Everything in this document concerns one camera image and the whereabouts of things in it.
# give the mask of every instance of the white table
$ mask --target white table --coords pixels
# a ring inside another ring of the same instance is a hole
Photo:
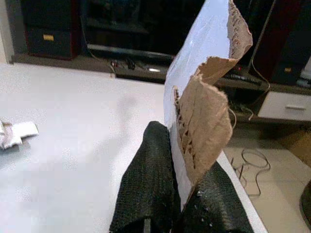
[[[39,136],[0,151],[0,232],[104,233],[121,178],[149,121],[163,123],[164,86],[110,74],[0,65],[0,117],[34,121]],[[255,230],[264,226],[227,158]]]

